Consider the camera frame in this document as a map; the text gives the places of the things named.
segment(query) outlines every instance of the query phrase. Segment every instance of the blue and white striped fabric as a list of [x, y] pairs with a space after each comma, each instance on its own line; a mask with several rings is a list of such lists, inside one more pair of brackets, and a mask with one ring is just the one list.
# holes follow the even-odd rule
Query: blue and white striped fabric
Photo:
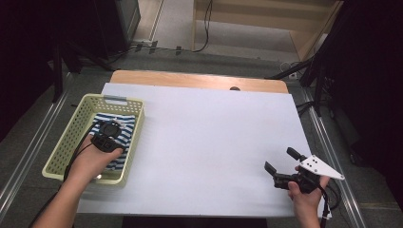
[[[123, 126], [122, 133], [118, 138], [115, 139], [115, 142], [123, 145], [125, 147], [125, 151], [118, 159], [111, 161], [110, 164], [106, 167], [106, 170], [121, 171], [125, 166], [125, 159], [131, 143], [131, 135], [133, 133], [136, 117], [109, 113], [97, 113], [94, 117], [93, 123], [99, 121], [108, 122], [111, 120], [115, 120]], [[94, 128], [92, 128], [92, 130], [89, 132], [89, 134], [94, 135], [96, 132], [99, 131], [99, 128], [100, 126], [98, 124], [95, 125]]]

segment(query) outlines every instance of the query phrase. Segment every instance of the white tabletop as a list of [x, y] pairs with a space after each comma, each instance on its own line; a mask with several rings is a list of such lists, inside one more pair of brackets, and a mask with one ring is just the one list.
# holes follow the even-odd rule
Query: white tabletop
[[103, 94], [144, 100], [144, 126], [126, 186], [90, 186], [79, 213], [294, 215], [263, 168], [291, 175], [287, 147], [311, 154], [290, 94], [120, 84]]

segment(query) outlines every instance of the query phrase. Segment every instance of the yellow-green basket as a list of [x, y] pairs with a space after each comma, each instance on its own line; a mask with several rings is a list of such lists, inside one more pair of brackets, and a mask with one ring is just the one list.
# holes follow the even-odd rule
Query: yellow-green basket
[[99, 112], [135, 116], [135, 126], [124, 168], [119, 171], [105, 170], [100, 179], [93, 181], [101, 184], [125, 186], [144, 122], [144, 102], [132, 98], [101, 94], [87, 94], [83, 97], [42, 170], [44, 177], [63, 180], [66, 166], [75, 148], [92, 125], [95, 115]]

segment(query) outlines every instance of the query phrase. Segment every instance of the human arm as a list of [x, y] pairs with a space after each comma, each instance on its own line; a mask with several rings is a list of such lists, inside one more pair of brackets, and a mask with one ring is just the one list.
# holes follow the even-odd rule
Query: human arm
[[[329, 177], [320, 177], [320, 186], [324, 189], [329, 182]], [[322, 197], [320, 189], [315, 189], [310, 194], [303, 194], [296, 182], [288, 182], [288, 196], [294, 203], [294, 214], [301, 228], [318, 228], [317, 207]]]
[[[79, 151], [91, 144], [90, 139], [91, 136], [86, 137]], [[120, 148], [111, 153], [102, 152], [93, 144], [85, 148], [71, 165], [68, 178], [62, 184], [59, 192], [33, 224], [33, 227], [70, 228], [74, 222], [78, 202], [86, 186], [121, 154], [122, 149]]]

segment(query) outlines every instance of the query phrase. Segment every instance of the human hand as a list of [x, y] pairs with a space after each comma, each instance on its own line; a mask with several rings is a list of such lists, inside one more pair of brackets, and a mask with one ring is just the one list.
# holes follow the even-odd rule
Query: human hand
[[[329, 182], [329, 177], [320, 177], [320, 186], [324, 189]], [[320, 189], [315, 189], [310, 194], [303, 194], [296, 182], [288, 182], [288, 196], [294, 203], [294, 214], [301, 227], [319, 227], [317, 219], [317, 207], [322, 197]]]
[[92, 179], [101, 174], [105, 167], [111, 161], [119, 158], [123, 152], [122, 148], [117, 148], [111, 153], [102, 152], [95, 145], [91, 144], [92, 137], [88, 135], [84, 139], [78, 151], [84, 150], [71, 165], [66, 180], [78, 184], [83, 191]]

